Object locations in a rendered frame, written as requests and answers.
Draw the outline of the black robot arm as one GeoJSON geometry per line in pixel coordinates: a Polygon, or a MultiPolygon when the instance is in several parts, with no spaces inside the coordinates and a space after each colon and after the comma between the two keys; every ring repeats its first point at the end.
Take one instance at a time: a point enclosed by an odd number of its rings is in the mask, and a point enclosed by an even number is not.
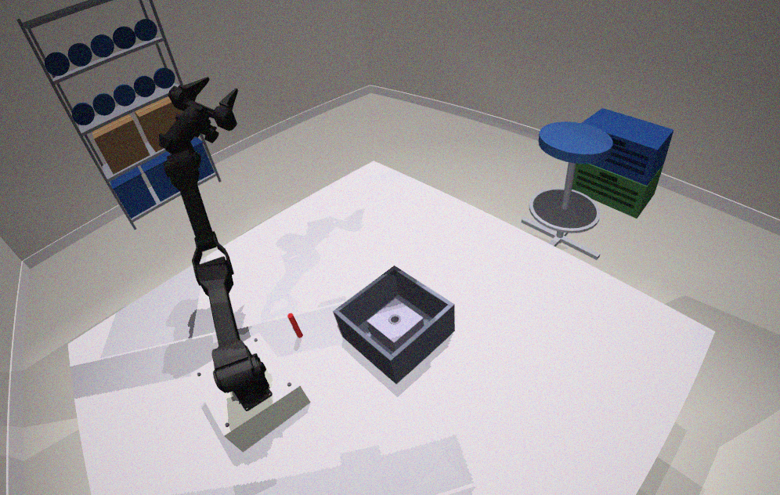
{"type": "Polygon", "coordinates": [[[251,354],[240,340],[229,299],[234,271],[229,253],[218,242],[215,231],[212,232],[203,206],[197,185],[201,155],[194,151],[191,139],[193,133],[179,123],[174,123],[168,133],[159,134],[159,146],[170,153],[167,162],[164,162],[164,170],[172,185],[182,194],[184,208],[195,234],[197,248],[193,254],[194,275],[209,297],[218,339],[218,348],[212,349],[211,354],[215,368],[213,380],[220,392],[236,393],[244,410],[249,411],[272,397],[272,392],[265,378],[265,364],[256,353],[251,354]],[[216,247],[226,258],[222,256],[200,264],[203,252],[216,247]]]}

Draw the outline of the dark red peg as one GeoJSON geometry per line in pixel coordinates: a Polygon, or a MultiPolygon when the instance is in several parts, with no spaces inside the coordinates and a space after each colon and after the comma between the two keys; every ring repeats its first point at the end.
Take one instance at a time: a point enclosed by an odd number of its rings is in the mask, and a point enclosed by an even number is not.
{"type": "Polygon", "coordinates": [[[299,326],[298,326],[298,324],[296,322],[296,319],[294,318],[294,315],[292,315],[292,313],[288,314],[288,319],[290,320],[290,322],[292,324],[292,327],[294,328],[298,338],[301,338],[303,336],[301,328],[299,328],[299,326]]]}

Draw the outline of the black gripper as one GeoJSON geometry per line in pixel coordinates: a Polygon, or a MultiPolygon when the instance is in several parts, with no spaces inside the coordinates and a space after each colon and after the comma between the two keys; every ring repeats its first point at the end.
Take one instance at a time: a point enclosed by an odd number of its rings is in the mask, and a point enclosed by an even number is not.
{"type": "Polygon", "coordinates": [[[200,129],[204,126],[204,123],[211,119],[215,119],[218,127],[231,131],[236,128],[236,117],[233,115],[233,105],[236,102],[237,88],[224,96],[223,100],[220,100],[220,106],[214,110],[208,108],[201,103],[195,102],[196,96],[200,94],[202,88],[207,86],[209,77],[194,81],[187,85],[173,86],[169,91],[170,101],[174,107],[180,110],[184,110],[182,114],[176,114],[175,123],[179,123],[184,128],[187,128],[190,133],[193,133],[193,137],[200,137],[200,129]]]}

